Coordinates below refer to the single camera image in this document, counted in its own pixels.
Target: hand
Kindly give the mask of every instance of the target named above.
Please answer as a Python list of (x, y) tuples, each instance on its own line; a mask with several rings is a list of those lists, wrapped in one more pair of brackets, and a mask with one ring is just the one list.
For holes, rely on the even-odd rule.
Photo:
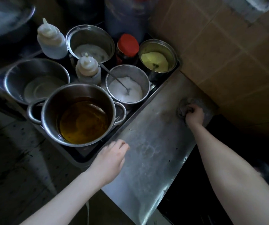
[(102, 186), (112, 182), (120, 173), (125, 162), (125, 154), (130, 149), (123, 140), (113, 141), (98, 153), (92, 165), (88, 169), (98, 178)]
[(190, 104), (189, 107), (193, 108), (193, 112), (189, 111), (185, 117), (185, 121), (189, 128), (192, 130), (196, 125), (202, 125), (204, 120), (203, 109), (196, 104)]

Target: tiled floor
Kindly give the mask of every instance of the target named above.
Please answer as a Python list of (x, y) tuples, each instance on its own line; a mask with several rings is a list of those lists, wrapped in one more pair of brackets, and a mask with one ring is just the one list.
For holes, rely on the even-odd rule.
[[(80, 172), (29, 122), (0, 113), (0, 224), (21, 223)], [(102, 191), (89, 203), (90, 225), (133, 224)], [(155, 214), (148, 225), (169, 224)], [(84, 206), (71, 224), (86, 224), (86, 217)]]

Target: stainless steel countertop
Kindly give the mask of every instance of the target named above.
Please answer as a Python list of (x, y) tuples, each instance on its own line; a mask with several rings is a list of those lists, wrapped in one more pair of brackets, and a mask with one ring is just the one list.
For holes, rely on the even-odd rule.
[(159, 205), (196, 142), (176, 109), (182, 98), (202, 100), (212, 112), (212, 100), (180, 71), (175, 71), (155, 98), (118, 136), (131, 147), (118, 177), (102, 190), (135, 224), (145, 224)]

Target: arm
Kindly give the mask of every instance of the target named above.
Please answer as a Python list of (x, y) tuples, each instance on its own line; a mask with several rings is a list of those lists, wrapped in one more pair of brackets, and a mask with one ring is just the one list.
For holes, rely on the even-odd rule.
[(105, 146), (87, 171), (81, 173), (21, 225), (68, 225), (99, 189), (117, 177), (125, 162), (127, 150), (129, 145), (122, 140)]
[(211, 186), (234, 225), (269, 224), (269, 185), (242, 157), (203, 126), (204, 113), (190, 105), (186, 122), (193, 132)]

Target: pot handle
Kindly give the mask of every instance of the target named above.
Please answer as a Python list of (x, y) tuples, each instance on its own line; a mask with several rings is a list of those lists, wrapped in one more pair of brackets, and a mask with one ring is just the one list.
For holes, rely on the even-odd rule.
[(123, 104), (121, 104), (119, 102), (114, 102), (114, 103), (115, 103), (115, 105), (120, 106), (122, 108), (122, 110), (123, 110), (123, 118), (120, 121), (114, 122), (114, 125), (120, 125), (125, 120), (126, 115), (127, 115), (127, 111), (126, 111), (126, 108), (125, 108), (125, 106)]
[(38, 100), (35, 100), (35, 101), (33, 101), (33, 102), (27, 107), (27, 111), (26, 111), (27, 116), (28, 116), (29, 120), (30, 120), (31, 122), (33, 122), (34, 124), (41, 125), (42, 122), (41, 122), (40, 120), (36, 119), (36, 118), (33, 116), (33, 114), (32, 114), (33, 108), (34, 108), (35, 106), (37, 106), (38, 104), (45, 102), (45, 100), (46, 100), (46, 98), (45, 98), (45, 99), (38, 99)]

